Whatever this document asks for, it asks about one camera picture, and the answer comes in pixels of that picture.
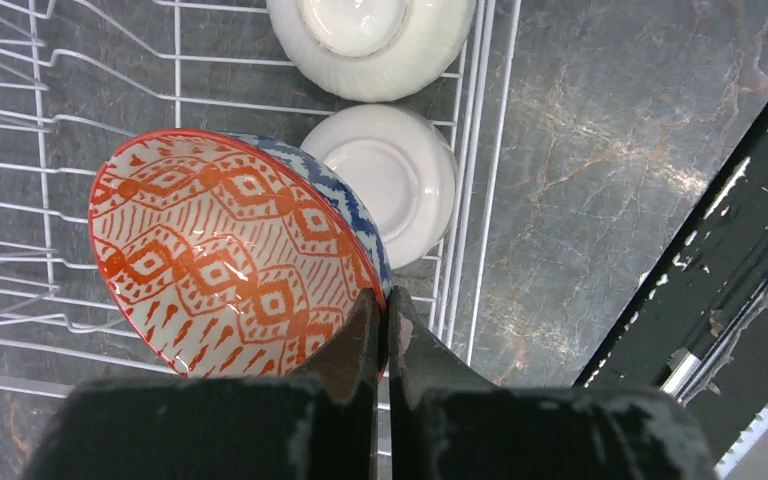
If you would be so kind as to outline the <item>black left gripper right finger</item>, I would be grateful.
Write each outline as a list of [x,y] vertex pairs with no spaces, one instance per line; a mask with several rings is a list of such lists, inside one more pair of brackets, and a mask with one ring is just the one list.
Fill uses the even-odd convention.
[[397,479],[712,479],[696,420],[651,389],[505,388],[388,299],[392,473]]

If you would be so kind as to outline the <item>blue patterned bowl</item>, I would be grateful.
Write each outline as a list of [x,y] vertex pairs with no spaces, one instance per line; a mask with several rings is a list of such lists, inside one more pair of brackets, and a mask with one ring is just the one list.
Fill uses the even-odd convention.
[[139,337],[184,377],[283,376],[384,304],[369,210],[332,169],[252,134],[168,128],[119,146],[89,196],[95,261]]

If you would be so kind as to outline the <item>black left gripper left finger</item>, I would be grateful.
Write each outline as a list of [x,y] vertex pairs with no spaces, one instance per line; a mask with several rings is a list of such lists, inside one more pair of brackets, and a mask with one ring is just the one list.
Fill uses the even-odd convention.
[[26,479],[368,479],[378,383],[374,294],[282,377],[116,378],[75,388]]

